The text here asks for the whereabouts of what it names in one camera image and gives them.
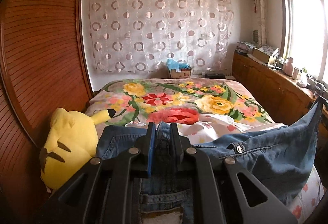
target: window frame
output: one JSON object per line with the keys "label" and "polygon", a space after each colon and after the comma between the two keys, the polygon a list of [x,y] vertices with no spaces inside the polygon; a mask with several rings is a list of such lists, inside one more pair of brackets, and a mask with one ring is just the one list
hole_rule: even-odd
{"label": "window frame", "polygon": [[[282,2],[282,35],[281,35],[281,47],[280,56],[283,58],[288,57],[289,48],[291,45],[291,33],[292,33],[292,0],[281,0]],[[321,0],[323,9],[325,11],[324,0]],[[323,53],[321,60],[321,67],[318,76],[318,81],[322,82],[327,88],[328,83],[323,82],[323,74],[325,71],[327,53],[328,53],[328,25],[327,25],[327,13],[324,14],[324,42]]]}

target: wooden cabinet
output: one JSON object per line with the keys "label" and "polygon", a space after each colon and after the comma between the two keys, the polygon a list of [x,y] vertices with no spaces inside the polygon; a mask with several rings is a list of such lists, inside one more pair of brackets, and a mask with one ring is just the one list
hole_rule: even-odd
{"label": "wooden cabinet", "polygon": [[[314,98],[306,88],[282,72],[271,70],[249,57],[234,54],[232,75],[250,91],[275,122],[291,125],[308,112]],[[328,136],[328,112],[320,124],[319,134]]]}

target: pink bottle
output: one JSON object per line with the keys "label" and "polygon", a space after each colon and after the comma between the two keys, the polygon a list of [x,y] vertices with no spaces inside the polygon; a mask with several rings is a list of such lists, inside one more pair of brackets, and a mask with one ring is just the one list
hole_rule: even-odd
{"label": "pink bottle", "polygon": [[288,62],[283,70],[284,73],[290,77],[293,75],[293,71],[294,71],[293,61],[294,61],[293,58],[288,58]]}

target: window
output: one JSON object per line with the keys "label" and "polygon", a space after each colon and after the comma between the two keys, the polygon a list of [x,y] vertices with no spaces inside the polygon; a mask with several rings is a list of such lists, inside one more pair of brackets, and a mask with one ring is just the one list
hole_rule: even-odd
{"label": "window", "polygon": [[324,0],[282,0],[283,37],[280,55],[328,84],[327,26]]}

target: yellow plush toy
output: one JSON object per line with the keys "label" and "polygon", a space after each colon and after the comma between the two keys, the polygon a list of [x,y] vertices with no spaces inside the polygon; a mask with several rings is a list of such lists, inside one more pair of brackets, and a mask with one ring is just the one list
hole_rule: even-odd
{"label": "yellow plush toy", "polygon": [[50,121],[50,132],[40,152],[41,179],[59,189],[86,162],[96,155],[98,136],[95,125],[109,120],[115,110],[101,110],[89,117],[58,108]]}

